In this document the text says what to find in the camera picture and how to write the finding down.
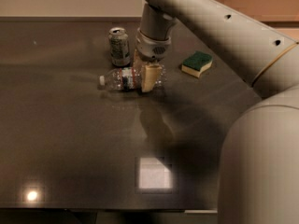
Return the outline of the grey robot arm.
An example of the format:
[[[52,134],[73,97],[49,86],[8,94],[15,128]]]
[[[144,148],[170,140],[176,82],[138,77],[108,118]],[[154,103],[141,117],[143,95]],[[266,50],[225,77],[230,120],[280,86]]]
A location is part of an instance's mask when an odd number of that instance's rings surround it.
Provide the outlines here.
[[[260,98],[221,147],[218,224],[299,223],[299,46],[215,0],[144,0],[137,51],[145,60],[183,23]]]

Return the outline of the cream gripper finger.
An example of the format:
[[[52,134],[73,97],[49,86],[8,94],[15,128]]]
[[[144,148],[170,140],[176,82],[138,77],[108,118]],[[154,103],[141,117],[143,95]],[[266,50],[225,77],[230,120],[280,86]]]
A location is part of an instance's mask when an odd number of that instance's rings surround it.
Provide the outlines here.
[[[134,59],[133,59],[133,68],[137,72],[141,73],[143,65],[144,65],[144,63],[143,63],[142,59],[140,58],[138,51],[135,50]]]
[[[162,67],[159,64],[147,64],[141,69],[141,90],[143,92],[151,91],[156,81],[159,79],[162,73]]]

